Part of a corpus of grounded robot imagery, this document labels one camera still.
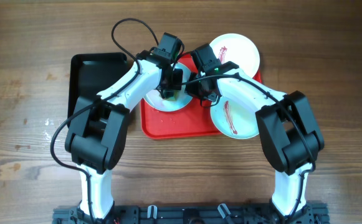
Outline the green yellow sponge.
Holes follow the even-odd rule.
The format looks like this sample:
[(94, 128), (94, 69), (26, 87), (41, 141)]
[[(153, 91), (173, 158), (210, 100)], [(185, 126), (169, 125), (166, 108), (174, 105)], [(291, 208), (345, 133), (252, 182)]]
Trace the green yellow sponge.
[(169, 101), (175, 101), (178, 99), (179, 94), (180, 94), (179, 90), (164, 90), (163, 99)]

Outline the white plate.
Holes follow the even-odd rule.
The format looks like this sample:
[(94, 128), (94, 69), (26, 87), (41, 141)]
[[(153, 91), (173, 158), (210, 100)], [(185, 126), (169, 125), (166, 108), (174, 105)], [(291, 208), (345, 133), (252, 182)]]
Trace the white plate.
[(259, 134), (255, 114), (226, 97), (211, 105), (210, 115), (215, 127), (230, 138), (249, 139)]
[(183, 85), (181, 90), (176, 90), (174, 96), (169, 99), (163, 99), (158, 90), (151, 90), (143, 99), (158, 111), (173, 112), (188, 105), (192, 97), (185, 93), (185, 85)]
[(259, 71), (258, 48), (247, 37), (241, 34), (222, 34), (209, 45), (221, 63), (234, 62), (251, 78)]

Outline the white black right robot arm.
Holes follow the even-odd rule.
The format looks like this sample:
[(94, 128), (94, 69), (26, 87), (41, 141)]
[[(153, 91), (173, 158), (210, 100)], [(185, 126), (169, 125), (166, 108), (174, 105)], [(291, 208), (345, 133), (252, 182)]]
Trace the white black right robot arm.
[(262, 150), (275, 169), (270, 199), (274, 223), (292, 223), (308, 211), (305, 190), (325, 141), (307, 97), (295, 91), (273, 90), (240, 68), (201, 71), (183, 83), (186, 93), (200, 100), (228, 98), (254, 115)]

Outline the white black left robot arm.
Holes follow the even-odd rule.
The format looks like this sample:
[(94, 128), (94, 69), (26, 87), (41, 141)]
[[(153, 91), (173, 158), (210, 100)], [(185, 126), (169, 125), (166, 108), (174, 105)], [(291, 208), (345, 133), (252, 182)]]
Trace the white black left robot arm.
[(65, 150), (82, 178), (82, 200), (77, 208), (81, 222), (115, 221), (112, 169), (125, 149), (130, 111), (151, 90), (180, 87), (182, 72), (174, 67), (178, 60), (176, 53), (144, 50), (112, 86), (94, 97), (77, 99), (67, 120)]

